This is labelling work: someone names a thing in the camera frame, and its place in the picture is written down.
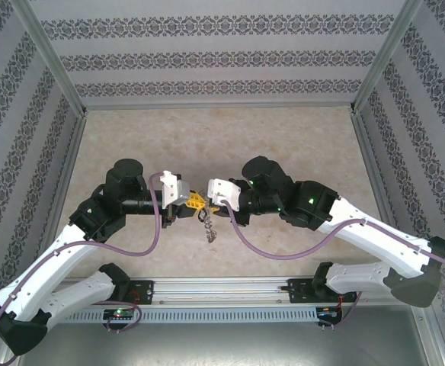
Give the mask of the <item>aluminium frame post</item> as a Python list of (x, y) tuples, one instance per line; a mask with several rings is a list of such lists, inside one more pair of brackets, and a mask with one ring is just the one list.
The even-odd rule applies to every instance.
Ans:
[(34, 13), (29, 0), (9, 0), (12, 8), (17, 13), (21, 23), (29, 33), (36, 48), (40, 52), (43, 61), (46, 63), (55, 80), (58, 82), (62, 93), (66, 96), (69, 104), (77, 114), (85, 113), (85, 106), (75, 89), (64, 65), (48, 38), (46, 31), (40, 20)]
[(365, 75), (354, 100), (351, 102), (350, 112), (352, 114), (357, 114), (367, 102), (368, 97), (376, 86), (383, 70), (392, 58), (395, 49), (414, 19), (422, 2), (423, 0), (405, 0), (400, 12), (397, 14), (397, 17), (390, 27), (376, 58), (372, 62), (370, 70)]

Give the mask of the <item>circuit board with green light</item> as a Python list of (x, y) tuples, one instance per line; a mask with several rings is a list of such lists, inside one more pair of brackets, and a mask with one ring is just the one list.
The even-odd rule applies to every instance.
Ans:
[(111, 319), (119, 321), (132, 321), (135, 315), (136, 311), (133, 308), (106, 309), (103, 313), (103, 320), (108, 321)]

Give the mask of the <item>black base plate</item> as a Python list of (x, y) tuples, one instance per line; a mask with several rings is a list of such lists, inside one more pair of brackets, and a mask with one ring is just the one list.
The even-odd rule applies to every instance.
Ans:
[(289, 294), (291, 303), (353, 303), (357, 298), (357, 292), (339, 294), (311, 278), (291, 278), (281, 289)]
[(150, 305), (154, 294), (154, 285), (155, 282), (150, 280), (131, 281), (124, 300), (137, 305)]

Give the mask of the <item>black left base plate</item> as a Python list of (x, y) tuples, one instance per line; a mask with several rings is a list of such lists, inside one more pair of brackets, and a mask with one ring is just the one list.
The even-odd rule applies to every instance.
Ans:
[(150, 280), (131, 281), (124, 300), (137, 305), (150, 305), (154, 294), (154, 285), (155, 282)]

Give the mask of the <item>aluminium mounting rail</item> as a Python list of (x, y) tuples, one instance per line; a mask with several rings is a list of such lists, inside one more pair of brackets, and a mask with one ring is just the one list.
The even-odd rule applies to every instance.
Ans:
[[(219, 278), (132, 278), (131, 281), (154, 281), (152, 307), (251, 307), (251, 306), (336, 306), (337, 303), (291, 303), (288, 277), (219, 277)], [(114, 291), (112, 300), (124, 300), (126, 290)]]

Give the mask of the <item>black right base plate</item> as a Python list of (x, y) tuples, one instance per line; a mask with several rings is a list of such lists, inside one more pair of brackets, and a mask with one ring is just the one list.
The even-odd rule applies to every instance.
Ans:
[(339, 294), (311, 278), (291, 278), (281, 289), (289, 294), (291, 303), (353, 303), (357, 298), (357, 292)]

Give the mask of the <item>aluminium frame cross bar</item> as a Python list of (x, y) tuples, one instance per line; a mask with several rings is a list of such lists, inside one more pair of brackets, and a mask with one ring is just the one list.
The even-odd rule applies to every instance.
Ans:
[(106, 104), (85, 106), (90, 111), (139, 111), (171, 109), (219, 109), (219, 108), (352, 108), (352, 103), (344, 102), (217, 102), (217, 103), (162, 103), (162, 104)]

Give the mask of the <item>aluminium side rail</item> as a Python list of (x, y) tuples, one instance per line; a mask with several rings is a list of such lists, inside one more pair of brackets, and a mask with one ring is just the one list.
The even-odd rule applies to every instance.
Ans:
[(376, 163), (375, 156), (373, 154), (372, 146), (367, 137), (363, 121), (360, 115), (355, 114), (353, 111), (350, 113), (351, 123), (356, 134), (357, 143), (360, 147), (360, 152), (363, 157), (363, 163), (365, 165), (370, 185), (372, 188), (374, 200), (379, 212), (379, 217), (384, 224), (395, 227), (395, 220), (389, 205), (389, 200), (386, 196), (386, 189), (382, 182), (379, 166)]
[(85, 111), (82, 116), (78, 117), (75, 128), (71, 132), (66, 154), (59, 171), (59, 177), (56, 181), (56, 190), (51, 205), (46, 212), (45, 226), (43, 228), (43, 233), (40, 236), (34, 259), (38, 259), (56, 238), (56, 231), (59, 227), (62, 210), (69, 189), (69, 182), (72, 178), (87, 119), (88, 112)]

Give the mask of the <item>large metal keyring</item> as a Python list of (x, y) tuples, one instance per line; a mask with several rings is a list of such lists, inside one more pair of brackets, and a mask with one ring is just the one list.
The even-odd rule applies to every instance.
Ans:
[(203, 224), (206, 240), (208, 243), (213, 243), (216, 240), (217, 232), (213, 227), (210, 209), (202, 208), (198, 211), (197, 219)]

